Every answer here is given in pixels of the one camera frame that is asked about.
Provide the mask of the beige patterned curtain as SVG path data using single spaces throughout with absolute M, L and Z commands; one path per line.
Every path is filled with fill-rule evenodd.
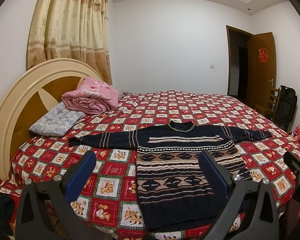
M 27 68 L 66 58 L 81 61 L 111 84 L 108 0 L 38 0 L 27 45 Z

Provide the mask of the red checkered bear bedspread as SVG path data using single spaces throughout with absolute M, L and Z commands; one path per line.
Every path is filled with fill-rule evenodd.
M 169 90 L 130 94 L 110 113 L 85 115 L 62 137 L 20 146 L 4 197 L 19 199 L 27 179 L 64 174 L 87 151 L 95 168 L 78 199 L 79 219 L 117 239 L 197 239 L 222 209 L 198 164 L 208 151 L 243 179 L 267 178 L 278 207 L 292 198 L 295 175 L 285 152 L 300 144 L 236 98 Z

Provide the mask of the wooden chair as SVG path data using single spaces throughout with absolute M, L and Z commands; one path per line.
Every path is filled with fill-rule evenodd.
M 268 120 L 273 121 L 277 107 L 279 105 L 280 97 L 281 90 L 272 88 L 270 90 L 267 104 L 265 106 L 256 104 L 255 110 L 262 116 L 266 117 Z

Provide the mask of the grey floral pillow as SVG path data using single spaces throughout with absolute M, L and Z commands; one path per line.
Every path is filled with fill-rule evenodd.
M 29 131 L 43 136 L 64 136 L 84 115 L 84 112 L 67 109 L 66 105 L 60 102 L 32 124 Z

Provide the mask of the dark door frame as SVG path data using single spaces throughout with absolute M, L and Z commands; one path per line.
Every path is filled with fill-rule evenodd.
M 227 95 L 246 101 L 248 88 L 248 41 L 253 34 L 226 26 L 228 41 L 229 76 Z

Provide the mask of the brown wooden door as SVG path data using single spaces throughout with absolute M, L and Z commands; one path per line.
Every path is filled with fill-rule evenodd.
M 258 59 L 258 50 L 266 48 L 269 59 L 261 63 Z M 248 41 L 248 88 L 246 105 L 255 108 L 255 105 L 265 106 L 269 99 L 270 90 L 276 83 L 276 51 L 272 32 L 253 35 Z

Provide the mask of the red double happiness decal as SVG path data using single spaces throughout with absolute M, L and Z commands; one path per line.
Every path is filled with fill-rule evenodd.
M 260 48 L 258 50 L 258 59 L 261 63 L 267 63 L 269 55 L 267 54 L 266 48 Z

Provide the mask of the navy patterned knit sweater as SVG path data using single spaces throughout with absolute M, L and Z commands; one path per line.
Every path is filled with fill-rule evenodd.
M 199 166 L 209 152 L 230 173 L 250 180 L 236 144 L 271 137 L 265 130 L 170 122 L 125 132 L 69 139 L 70 146 L 136 151 L 136 194 L 149 232 L 186 230 L 211 223 L 224 208 Z

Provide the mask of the pink folded quilt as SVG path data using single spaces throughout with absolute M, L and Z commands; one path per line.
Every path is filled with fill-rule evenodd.
M 88 77 L 75 90 L 64 93 L 61 100 L 69 110 L 102 114 L 118 106 L 119 96 L 120 92 L 111 85 Z

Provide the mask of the cream round wooden headboard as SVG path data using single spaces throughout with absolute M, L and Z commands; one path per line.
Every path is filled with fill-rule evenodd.
M 31 137 L 29 127 L 84 79 L 102 80 L 96 70 L 74 59 L 53 59 L 28 70 L 0 102 L 0 178 L 6 179 L 15 151 Z

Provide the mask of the black backpack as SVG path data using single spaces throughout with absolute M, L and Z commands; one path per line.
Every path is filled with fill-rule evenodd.
M 298 97 L 293 88 L 281 85 L 280 91 L 281 95 L 273 123 L 287 132 L 294 118 Z

